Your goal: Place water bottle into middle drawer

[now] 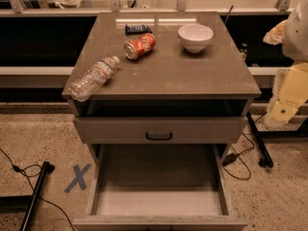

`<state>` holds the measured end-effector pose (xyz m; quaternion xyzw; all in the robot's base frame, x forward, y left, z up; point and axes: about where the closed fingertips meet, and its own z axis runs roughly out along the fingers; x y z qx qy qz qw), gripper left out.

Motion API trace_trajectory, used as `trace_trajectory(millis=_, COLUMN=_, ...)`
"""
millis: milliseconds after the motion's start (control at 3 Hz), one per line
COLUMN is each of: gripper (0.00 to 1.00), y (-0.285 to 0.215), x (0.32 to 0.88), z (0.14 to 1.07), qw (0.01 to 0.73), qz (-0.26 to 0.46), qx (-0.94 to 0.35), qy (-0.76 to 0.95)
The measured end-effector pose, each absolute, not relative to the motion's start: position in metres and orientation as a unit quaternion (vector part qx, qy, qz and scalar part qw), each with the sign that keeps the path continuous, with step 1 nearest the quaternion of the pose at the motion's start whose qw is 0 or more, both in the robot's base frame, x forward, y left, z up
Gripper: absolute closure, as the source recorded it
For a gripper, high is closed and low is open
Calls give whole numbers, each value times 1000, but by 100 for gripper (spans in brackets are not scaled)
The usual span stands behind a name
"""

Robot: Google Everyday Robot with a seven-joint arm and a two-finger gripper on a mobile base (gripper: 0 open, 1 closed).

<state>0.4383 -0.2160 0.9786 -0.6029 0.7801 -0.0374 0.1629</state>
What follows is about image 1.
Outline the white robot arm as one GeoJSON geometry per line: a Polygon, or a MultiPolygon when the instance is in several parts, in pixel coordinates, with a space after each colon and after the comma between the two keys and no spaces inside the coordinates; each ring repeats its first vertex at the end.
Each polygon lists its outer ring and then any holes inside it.
{"type": "Polygon", "coordinates": [[[302,0],[276,32],[282,33],[283,54],[294,61],[274,77],[267,123],[287,124],[308,100],[308,0],[302,0]]]}

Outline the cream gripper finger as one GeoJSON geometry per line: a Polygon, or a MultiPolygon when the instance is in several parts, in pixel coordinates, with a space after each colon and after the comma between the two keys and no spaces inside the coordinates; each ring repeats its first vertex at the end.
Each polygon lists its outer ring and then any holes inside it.
{"type": "Polygon", "coordinates": [[[274,77],[268,105],[270,123],[288,123],[308,100],[308,64],[279,69],[274,77]]]}

